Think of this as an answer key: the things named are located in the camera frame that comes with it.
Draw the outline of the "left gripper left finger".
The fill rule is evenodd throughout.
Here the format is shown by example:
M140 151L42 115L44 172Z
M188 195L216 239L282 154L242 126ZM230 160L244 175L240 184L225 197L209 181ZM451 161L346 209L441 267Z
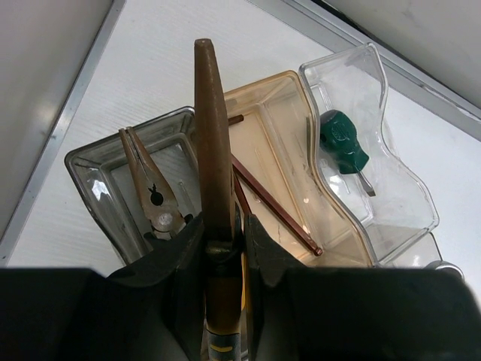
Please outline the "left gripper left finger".
M203 224L108 277L87 268L1 271L3 360L198 360Z

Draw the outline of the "yellow handled cutting pliers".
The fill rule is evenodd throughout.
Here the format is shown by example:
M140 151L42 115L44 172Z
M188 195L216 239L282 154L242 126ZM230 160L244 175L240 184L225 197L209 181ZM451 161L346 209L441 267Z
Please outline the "yellow handled cutting pliers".
M205 241L205 316L211 360L241 359L241 222L234 201L228 115L213 42L195 53L195 130Z

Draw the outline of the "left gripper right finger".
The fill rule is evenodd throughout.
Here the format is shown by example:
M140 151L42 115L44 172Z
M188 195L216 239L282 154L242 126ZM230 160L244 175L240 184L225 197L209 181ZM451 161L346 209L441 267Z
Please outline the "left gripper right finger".
M466 284L425 268L309 267L244 223L251 360L478 360Z

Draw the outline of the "long brown hex key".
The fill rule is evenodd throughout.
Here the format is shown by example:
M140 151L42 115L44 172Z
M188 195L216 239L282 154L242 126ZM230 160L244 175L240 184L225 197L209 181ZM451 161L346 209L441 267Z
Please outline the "long brown hex key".
M322 249L295 221L295 219L282 207L282 205L256 180L244 165L234 156L231 156L232 166L236 175L264 202L268 209L278 220L300 241L314 256L321 256Z

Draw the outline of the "short brown hex key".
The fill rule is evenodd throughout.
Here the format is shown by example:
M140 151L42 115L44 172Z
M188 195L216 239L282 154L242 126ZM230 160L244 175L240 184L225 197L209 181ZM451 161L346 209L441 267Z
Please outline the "short brown hex key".
M240 115L228 118L228 124L231 126L231 125L240 123L243 120L244 120L244 116L240 114Z

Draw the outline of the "yellow handled needle-nose pliers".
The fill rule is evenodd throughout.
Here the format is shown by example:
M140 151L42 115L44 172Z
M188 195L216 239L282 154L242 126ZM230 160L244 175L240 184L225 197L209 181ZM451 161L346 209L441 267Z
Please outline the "yellow handled needle-nose pliers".
M132 127L119 130L138 201L150 224L150 239L170 239L192 220L183 215L174 191Z

